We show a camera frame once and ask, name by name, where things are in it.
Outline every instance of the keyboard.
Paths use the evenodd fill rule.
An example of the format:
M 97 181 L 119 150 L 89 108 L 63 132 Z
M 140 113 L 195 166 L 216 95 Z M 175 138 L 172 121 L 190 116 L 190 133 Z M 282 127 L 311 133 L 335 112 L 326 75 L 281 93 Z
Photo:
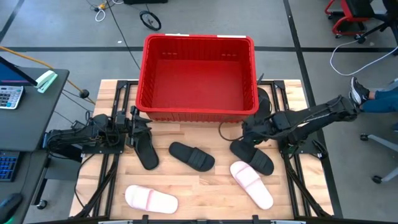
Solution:
M 14 181 L 20 158 L 20 152 L 0 151 L 0 182 Z
M 0 86 L 0 109 L 16 109 L 23 92 L 23 86 Z

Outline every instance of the desk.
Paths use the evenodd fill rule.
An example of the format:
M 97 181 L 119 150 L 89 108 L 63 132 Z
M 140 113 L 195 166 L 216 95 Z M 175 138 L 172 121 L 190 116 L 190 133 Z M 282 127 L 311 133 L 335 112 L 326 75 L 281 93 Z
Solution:
M 111 114 L 117 80 L 102 80 L 94 114 Z M 307 107 L 300 80 L 285 80 L 287 99 L 292 110 Z M 271 89 L 264 88 L 270 98 Z M 135 104 L 136 86 L 130 89 L 128 107 Z M 218 123 L 153 122 L 153 145 L 159 156 L 159 166 L 154 170 L 145 170 L 133 149 L 125 147 L 120 156 L 116 185 L 113 195 L 111 219 L 141 219 L 148 214 L 150 220 L 248 220 L 252 215 L 260 219 L 293 218 L 284 162 L 279 154 L 277 143 L 267 141 L 257 147 L 264 151 L 274 162 L 275 170 L 270 176 L 261 175 L 261 179 L 274 198 L 274 206 L 269 210 L 260 210 L 244 190 L 238 186 L 229 173 L 230 165 L 239 159 L 229 151 L 230 142 L 224 141 L 218 134 Z M 240 124 L 225 124 L 222 132 L 227 138 L 241 135 Z M 168 148 L 174 141 L 191 147 L 198 147 L 211 154 L 216 162 L 208 172 L 197 172 L 172 157 Z M 77 182 L 77 193 L 86 203 L 97 188 L 102 155 L 95 155 L 81 169 Z M 310 155 L 300 155 L 304 179 L 308 190 L 323 209 L 333 214 L 331 202 L 319 159 Z M 124 199 L 125 189 L 132 184 L 143 185 L 178 198 L 178 210 L 171 215 L 145 212 L 131 208 Z M 104 212 L 105 199 L 101 201 L 100 215 Z M 303 214 L 301 199 L 299 209 Z M 81 210 L 74 198 L 70 215 Z
M 48 70 L 44 68 L 20 69 L 33 79 L 38 78 Z M 68 70 L 56 69 L 55 72 L 58 74 L 58 78 L 44 94 L 37 92 L 37 89 L 32 86 L 27 86 L 18 109 L 0 110 L 1 126 L 7 127 L 7 129 L 2 128 L 0 130 L 2 150 L 31 151 L 37 149 L 69 75 Z M 0 182 L 0 200 L 9 194 L 22 192 L 23 201 L 14 215 L 14 223 L 24 221 L 44 165 L 47 162 L 45 151 L 25 152 L 20 156 L 22 158 L 14 182 Z

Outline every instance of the jeans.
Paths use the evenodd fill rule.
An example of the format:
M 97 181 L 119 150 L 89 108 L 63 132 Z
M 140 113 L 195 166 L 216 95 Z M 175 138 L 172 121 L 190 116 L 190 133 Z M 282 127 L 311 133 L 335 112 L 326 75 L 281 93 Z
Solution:
M 367 113 L 390 113 L 398 111 L 398 91 L 376 91 L 374 100 L 365 101 L 362 110 Z

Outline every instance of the calculator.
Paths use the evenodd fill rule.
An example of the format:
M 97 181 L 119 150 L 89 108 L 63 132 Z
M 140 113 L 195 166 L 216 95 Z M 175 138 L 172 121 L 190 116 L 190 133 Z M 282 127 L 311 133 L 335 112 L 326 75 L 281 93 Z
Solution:
M 16 109 L 23 94 L 23 86 L 0 86 L 0 109 Z

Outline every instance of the white cable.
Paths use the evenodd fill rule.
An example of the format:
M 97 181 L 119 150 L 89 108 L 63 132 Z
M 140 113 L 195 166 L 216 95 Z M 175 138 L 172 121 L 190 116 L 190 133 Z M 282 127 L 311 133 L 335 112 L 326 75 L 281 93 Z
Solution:
M 97 22 L 101 22 L 101 21 L 103 21 L 103 20 L 105 19 L 105 17 L 106 17 L 106 13 L 105 13 L 105 11 L 104 11 L 104 10 L 102 10 L 102 9 L 100 9 L 100 8 L 98 8 L 98 9 L 99 9 L 99 11 L 97 12 L 97 15 L 95 15 L 95 21 L 97 21 Z M 101 12 L 103 12 L 103 13 L 104 13 L 104 17 L 102 17 L 102 19 L 98 19 L 98 15 L 99 15 Z
M 115 4 L 123 4 L 124 3 L 123 1 L 118 2 L 118 0 L 112 0 L 112 2 L 115 3 Z
M 365 66 L 363 66 L 362 68 L 360 68 L 360 69 L 358 69 L 357 71 L 352 72 L 352 73 L 350 73 L 350 74 L 344 74 L 344 73 L 339 72 L 339 71 L 333 66 L 333 62 L 332 62 L 333 57 L 335 56 L 336 50 L 337 50 L 339 47 L 341 47 L 341 46 L 348 45 L 348 44 L 352 44 L 352 43 L 355 43 L 355 42 L 357 42 L 357 41 L 358 41 L 358 40 L 355 40 L 355 41 L 352 41 L 352 42 L 348 42 L 348 43 L 345 43 L 345 44 L 340 44 L 339 46 L 336 47 L 336 49 L 335 49 L 335 50 L 333 51 L 333 53 L 331 54 L 331 57 L 330 57 L 330 66 L 331 66 L 337 73 L 339 73 L 340 75 L 343 75 L 343 76 L 354 75 L 355 73 L 358 73 L 358 72 L 362 71 L 364 68 L 366 68 L 366 67 L 368 67 L 368 66 L 370 66 L 370 65 L 372 65 L 372 64 L 374 64 L 374 63 L 376 63 L 376 62 L 378 62 L 378 61 L 380 61 L 380 60 L 382 60 L 382 59 L 384 59 L 385 57 L 387 57 L 388 55 L 394 53 L 394 52 L 398 49 L 398 47 L 396 47 L 392 52 L 390 52 L 390 53 L 386 54 L 385 56 L 383 56 L 383 57 L 381 57 L 381 58 L 379 58 L 379 59 L 377 59 L 377 60 L 375 60 L 375 61 L 373 61 L 373 62 L 371 62 L 371 63 L 369 63 L 369 64 L 367 64 L 367 65 L 365 65 Z

